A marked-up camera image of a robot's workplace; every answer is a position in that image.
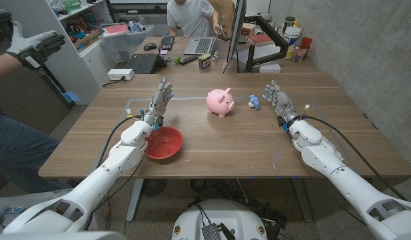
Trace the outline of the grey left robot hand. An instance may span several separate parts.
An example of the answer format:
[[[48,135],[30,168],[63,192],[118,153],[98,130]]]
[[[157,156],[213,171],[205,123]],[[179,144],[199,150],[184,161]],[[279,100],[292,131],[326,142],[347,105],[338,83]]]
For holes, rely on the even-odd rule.
[[[159,83],[158,89],[150,98],[143,121],[149,125],[154,125],[159,117],[162,117],[166,111],[169,101],[173,97],[173,90],[171,83],[167,82],[164,76]]]

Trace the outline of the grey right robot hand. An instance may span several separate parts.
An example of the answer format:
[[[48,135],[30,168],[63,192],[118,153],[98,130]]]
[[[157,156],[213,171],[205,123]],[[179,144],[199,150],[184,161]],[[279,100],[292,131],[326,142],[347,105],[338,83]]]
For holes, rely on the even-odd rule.
[[[295,121],[300,119],[300,115],[294,109],[290,97],[280,88],[275,80],[264,88],[264,100],[269,102],[278,115],[278,126],[288,129]]]

